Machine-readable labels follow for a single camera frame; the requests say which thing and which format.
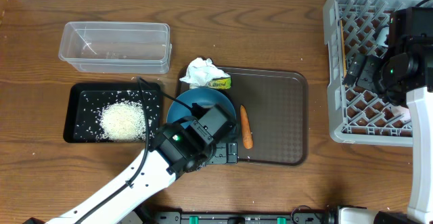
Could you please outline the light blue small bowl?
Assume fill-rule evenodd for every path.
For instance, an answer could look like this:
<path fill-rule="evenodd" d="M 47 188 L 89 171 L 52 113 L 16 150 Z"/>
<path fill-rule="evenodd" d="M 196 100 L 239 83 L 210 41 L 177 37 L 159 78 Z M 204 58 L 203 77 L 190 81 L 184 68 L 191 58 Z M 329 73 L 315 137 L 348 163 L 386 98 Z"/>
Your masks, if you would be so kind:
<path fill-rule="evenodd" d="M 382 47 L 388 47 L 389 27 L 385 26 L 376 32 L 376 44 Z"/>

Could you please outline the dark blue bowl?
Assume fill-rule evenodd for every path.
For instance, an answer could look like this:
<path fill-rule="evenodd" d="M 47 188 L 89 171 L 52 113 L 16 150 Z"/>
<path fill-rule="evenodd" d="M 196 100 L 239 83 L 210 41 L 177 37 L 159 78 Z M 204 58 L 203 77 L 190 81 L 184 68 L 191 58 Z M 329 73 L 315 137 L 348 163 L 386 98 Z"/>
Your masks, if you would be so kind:
<path fill-rule="evenodd" d="M 204 109 L 211 109 L 215 104 L 218 104 L 236 120 L 236 112 L 232 102 L 216 89 L 206 87 L 190 89 L 179 95 L 177 99 L 187 106 L 192 107 L 192 104 L 196 103 Z M 173 102 L 168 110 L 166 122 L 173 123 L 184 116 L 191 116 L 191 112 L 178 102 Z"/>

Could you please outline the orange carrot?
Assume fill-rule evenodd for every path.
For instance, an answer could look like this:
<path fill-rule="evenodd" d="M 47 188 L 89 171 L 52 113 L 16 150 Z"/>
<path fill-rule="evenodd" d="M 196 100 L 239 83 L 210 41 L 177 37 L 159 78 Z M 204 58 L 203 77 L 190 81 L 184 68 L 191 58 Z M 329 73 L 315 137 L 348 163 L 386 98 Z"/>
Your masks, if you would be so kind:
<path fill-rule="evenodd" d="M 241 119 L 241 127 L 242 127 L 243 145 L 247 150 L 252 149 L 254 142 L 253 142 L 253 138 L 252 138 L 250 122 L 248 119 L 248 113 L 247 113 L 244 105 L 240 106 L 240 119 Z"/>

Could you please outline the wooden chopstick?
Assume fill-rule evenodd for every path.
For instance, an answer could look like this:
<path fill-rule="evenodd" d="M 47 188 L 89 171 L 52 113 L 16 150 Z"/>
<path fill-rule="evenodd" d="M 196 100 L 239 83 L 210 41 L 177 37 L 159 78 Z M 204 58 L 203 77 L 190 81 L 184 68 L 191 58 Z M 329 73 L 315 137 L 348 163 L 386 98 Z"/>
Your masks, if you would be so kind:
<path fill-rule="evenodd" d="M 346 52 L 345 52 L 345 42 L 344 42 L 344 25 L 340 19 L 340 33 L 341 33 L 341 46 L 342 46 L 342 68 L 343 68 L 343 80 L 347 75 L 346 67 Z"/>

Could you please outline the pile of white rice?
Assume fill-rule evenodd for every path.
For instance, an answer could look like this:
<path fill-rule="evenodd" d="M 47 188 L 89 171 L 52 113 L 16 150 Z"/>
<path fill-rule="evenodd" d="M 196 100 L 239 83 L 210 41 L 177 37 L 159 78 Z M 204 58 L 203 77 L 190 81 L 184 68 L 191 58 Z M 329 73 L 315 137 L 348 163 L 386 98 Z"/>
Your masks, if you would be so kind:
<path fill-rule="evenodd" d="M 160 109 L 155 91 L 83 91 L 72 117 L 72 142 L 145 141 L 159 127 Z"/>

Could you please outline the pale pink cup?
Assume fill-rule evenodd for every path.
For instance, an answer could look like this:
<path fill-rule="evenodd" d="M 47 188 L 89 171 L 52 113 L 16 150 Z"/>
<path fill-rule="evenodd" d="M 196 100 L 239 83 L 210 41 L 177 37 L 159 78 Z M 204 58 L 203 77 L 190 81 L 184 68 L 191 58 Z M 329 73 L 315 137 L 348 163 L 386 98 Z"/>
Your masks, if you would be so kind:
<path fill-rule="evenodd" d="M 391 106 L 391 112 L 395 116 L 401 116 L 401 121 L 408 121 L 411 119 L 411 115 L 408 108 L 402 106 Z"/>

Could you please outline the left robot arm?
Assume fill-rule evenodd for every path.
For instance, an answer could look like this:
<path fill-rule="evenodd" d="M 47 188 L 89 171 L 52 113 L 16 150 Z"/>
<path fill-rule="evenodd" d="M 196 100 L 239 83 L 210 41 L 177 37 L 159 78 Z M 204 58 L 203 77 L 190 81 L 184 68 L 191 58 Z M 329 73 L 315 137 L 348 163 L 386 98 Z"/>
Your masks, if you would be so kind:
<path fill-rule="evenodd" d="M 185 116 L 161 126 L 138 157 L 87 200 L 51 219 L 51 223 L 117 223 L 142 202 L 185 173 L 210 164 L 217 145 L 232 132 L 236 119 L 216 104 L 200 118 Z"/>

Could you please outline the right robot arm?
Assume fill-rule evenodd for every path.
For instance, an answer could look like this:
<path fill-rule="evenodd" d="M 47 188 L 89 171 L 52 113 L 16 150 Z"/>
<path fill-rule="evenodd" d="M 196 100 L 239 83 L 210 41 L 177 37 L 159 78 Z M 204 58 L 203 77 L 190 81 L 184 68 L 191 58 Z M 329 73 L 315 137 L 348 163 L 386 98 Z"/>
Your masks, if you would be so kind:
<path fill-rule="evenodd" d="M 356 55 L 345 84 L 357 85 L 408 108 L 413 135 L 413 180 L 404 218 L 378 212 L 375 223 L 432 222 L 432 8 L 417 4 L 390 16 L 384 57 Z"/>

